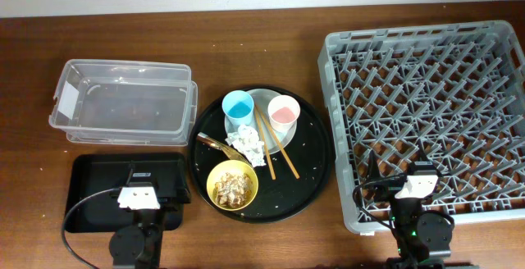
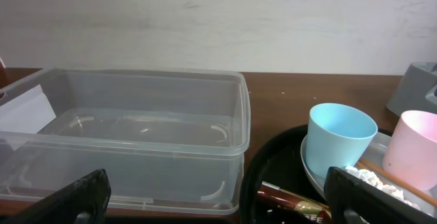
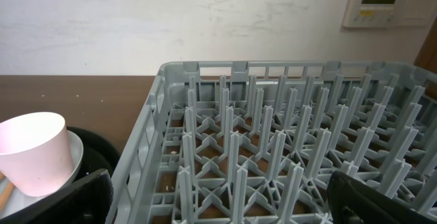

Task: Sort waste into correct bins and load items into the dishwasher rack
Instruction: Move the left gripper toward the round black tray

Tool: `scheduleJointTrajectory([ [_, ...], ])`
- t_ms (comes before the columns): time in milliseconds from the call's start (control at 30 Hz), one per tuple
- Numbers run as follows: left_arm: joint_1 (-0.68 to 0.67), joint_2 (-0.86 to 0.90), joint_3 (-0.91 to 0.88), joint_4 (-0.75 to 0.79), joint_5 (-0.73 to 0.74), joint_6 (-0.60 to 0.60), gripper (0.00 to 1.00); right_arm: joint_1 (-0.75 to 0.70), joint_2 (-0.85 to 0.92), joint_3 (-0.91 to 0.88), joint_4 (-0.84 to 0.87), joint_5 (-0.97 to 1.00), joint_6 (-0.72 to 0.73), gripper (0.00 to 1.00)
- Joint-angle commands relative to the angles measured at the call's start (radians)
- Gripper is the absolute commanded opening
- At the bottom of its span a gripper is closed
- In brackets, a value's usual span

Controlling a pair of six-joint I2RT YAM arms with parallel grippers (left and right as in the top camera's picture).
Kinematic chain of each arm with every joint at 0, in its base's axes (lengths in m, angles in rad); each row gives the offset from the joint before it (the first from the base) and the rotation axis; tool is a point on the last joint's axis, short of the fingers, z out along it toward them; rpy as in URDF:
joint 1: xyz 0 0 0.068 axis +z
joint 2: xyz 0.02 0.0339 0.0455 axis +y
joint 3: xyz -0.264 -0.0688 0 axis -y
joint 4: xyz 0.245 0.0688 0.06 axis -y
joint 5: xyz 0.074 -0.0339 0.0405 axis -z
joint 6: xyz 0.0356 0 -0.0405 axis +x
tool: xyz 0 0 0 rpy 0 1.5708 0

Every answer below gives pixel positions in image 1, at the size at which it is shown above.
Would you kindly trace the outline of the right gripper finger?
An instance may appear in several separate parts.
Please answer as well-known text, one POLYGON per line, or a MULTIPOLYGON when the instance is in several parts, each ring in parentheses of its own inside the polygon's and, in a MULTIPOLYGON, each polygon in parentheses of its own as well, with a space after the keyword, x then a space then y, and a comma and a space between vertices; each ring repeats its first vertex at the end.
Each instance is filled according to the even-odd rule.
POLYGON ((433 166, 432 161, 427 157, 423 148, 420 148, 418 150, 417 165, 418 166, 433 166))
POLYGON ((371 150, 368 157, 367 163, 367 178, 368 179, 380 179, 381 173, 379 171, 379 166, 377 163, 377 155, 371 150))

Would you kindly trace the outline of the nut shell food scraps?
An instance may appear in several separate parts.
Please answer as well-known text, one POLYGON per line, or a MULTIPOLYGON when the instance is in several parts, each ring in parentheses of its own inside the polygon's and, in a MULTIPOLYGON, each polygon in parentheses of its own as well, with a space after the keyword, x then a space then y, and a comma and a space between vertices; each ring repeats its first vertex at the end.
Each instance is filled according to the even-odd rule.
POLYGON ((253 183, 246 174, 224 174, 215 183, 213 199, 224 208, 236 209, 243 207, 253 195, 253 183))

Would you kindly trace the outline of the yellow bowl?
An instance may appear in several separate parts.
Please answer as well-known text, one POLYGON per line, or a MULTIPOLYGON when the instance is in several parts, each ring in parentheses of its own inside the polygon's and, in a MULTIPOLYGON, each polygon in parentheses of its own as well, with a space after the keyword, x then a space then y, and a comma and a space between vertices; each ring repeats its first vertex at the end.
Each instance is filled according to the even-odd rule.
POLYGON ((212 203, 216 207, 219 207, 222 210, 232 211, 232 212, 233 211, 238 211, 238 210, 243 209, 243 208, 247 207, 248 205, 250 205, 251 202, 254 201, 256 195, 258 194, 258 187, 259 187, 259 182, 258 182, 258 177, 257 177, 257 174, 256 174, 255 170, 250 165, 248 165, 247 163, 244 163, 244 162, 241 162, 241 161, 237 161, 237 160, 228 160, 228 161, 224 161, 224 162, 221 162, 218 165, 216 165, 211 170, 211 172, 208 175, 207 186, 206 186, 207 192, 208 192, 208 197, 212 200, 212 203), (236 208, 236 209, 229 209, 229 208, 220 207, 215 202, 215 200, 213 199, 214 185, 226 173, 246 174, 246 175, 248 175, 250 177, 250 179, 251 179, 251 181, 253 183, 253 195, 252 195, 252 198, 243 207, 236 208))

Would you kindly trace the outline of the wooden chopstick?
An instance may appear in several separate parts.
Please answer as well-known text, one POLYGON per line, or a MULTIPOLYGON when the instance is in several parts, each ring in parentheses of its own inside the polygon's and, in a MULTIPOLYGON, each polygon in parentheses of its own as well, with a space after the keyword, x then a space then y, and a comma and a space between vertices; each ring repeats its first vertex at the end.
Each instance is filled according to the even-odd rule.
POLYGON ((268 165, 268 168, 269 168, 269 171, 270 171, 271 178, 272 178, 272 180, 276 180, 276 174, 275 174, 275 171, 274 171, 274 168, 273 168, 273 165, 272 165, 272 160, 271 160, 270 153, 269 153, 268 148, 267 148, 266 138, 265 138, 264 133, 263 133, 263 127, 262 127, 263 124, 262 124, 261 113, 258 110, 257 105, 254 105, 254 115, 255 115, 255 118, 256 118, 256 123, 257 123, 257 127, 258 127, 259 136, 260 136, 261 140, 263 141, 263 149, 264 149, 264 153, 265 153, 265 157, 266 157, 266 161, 267 161, 267 165, 268 165))
POLYGON ((294 174, 294 177, 298 180, 300 178, 299 176, 299 173, 297 172, 293 162, 290 160, 290 157, 288 156, 287 152, 285 151, 285 148, 282 146, 281 144, 281 141, 277 138, 273 128, 271 127, 270 125, 270 122, 267 120, 267 118, 261 113, 261 111, 259 110, 258 106, 257 105, 254 105, 255 106, 255 110, 257 112, 257 114, 259 114, 260 118, 262 119, 263 123, 265 124, 265 126, 267 127, 267 130, 269 131, 269 133, 271 134, 274 142, 276 143, 276 145, 278 146, 278 148, 280 149, 280 152, 282 154, 282 156, 284 157, 284 159, 286 160, 289 168, 291 169, 291 171, 293 172, 294 174))

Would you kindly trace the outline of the gold snack wrapper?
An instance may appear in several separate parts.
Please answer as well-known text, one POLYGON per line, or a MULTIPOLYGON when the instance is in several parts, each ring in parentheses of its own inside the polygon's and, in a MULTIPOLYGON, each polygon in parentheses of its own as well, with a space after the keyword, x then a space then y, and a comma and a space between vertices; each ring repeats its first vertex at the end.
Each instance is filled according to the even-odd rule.
POLYGON ((203 132, 199 132, 196 139, 211 148, 222 151, 230 160, 237 160, 251 165, 251 163, 237 150, 228 145, 222 144, 215 139, 212 139, 203 132))

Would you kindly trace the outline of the pink plastic cup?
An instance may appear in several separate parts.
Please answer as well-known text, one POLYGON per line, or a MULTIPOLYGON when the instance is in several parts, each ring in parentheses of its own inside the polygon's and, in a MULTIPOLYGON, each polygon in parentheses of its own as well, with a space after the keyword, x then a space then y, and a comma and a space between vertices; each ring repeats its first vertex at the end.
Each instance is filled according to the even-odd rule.
POLYGON ((300 115, 299 102, 289 95, 274 97, 267 106, 267 113, 274 130, 287 132, 297 121, 300 115))

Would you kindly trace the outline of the white tissue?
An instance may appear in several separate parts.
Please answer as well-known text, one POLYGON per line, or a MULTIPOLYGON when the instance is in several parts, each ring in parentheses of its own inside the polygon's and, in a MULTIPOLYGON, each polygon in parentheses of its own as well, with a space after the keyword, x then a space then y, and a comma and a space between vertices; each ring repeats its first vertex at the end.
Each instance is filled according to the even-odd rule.
POLYGON ((251 126, 240 125, 237 130, 227 134, 229 146, 243 154, 251 166, 265 166, 264 142, 259 138, 258 131, 251 126))

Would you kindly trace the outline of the blue plastic cup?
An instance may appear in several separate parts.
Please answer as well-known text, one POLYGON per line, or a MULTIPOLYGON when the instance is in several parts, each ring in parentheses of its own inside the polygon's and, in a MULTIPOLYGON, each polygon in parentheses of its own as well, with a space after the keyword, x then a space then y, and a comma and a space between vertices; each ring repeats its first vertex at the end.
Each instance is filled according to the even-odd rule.
POLYGON ((227 120, 234 126, 250 125, 253 121, 254 100, 243 90, 229 92, 222 100, 222 110, 227 120))

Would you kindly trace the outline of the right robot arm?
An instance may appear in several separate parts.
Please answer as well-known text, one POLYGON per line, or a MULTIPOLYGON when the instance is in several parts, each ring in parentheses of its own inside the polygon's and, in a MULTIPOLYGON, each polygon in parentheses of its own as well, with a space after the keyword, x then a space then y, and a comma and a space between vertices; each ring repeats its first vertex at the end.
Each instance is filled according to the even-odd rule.
POLYGON ((390 205, 388 228, 397 246, 397 258, 386 261, 388 268, 443 268, 443 259, 451 255, 450 241, 454 219, 435 210, 425 211, 422 202, 436 189, 440 171, 420 151, 405 173, 383 177, 377 156, 368 159, 366 189, 376 202, 390 205))

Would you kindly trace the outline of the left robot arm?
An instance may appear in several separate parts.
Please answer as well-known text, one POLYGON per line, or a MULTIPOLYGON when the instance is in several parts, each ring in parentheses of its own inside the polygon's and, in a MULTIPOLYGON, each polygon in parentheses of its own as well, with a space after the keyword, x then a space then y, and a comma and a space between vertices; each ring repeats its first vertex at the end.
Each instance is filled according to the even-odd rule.
POLYGON ((110 240, 112 266, 159 268, 167 215, 180 212, 190 202, 189 193, 179 189, 170 197, 159 198, 151 184, 128 185, 121 189, 117 202, 133 218, 130 225, 119 229, 110 240))

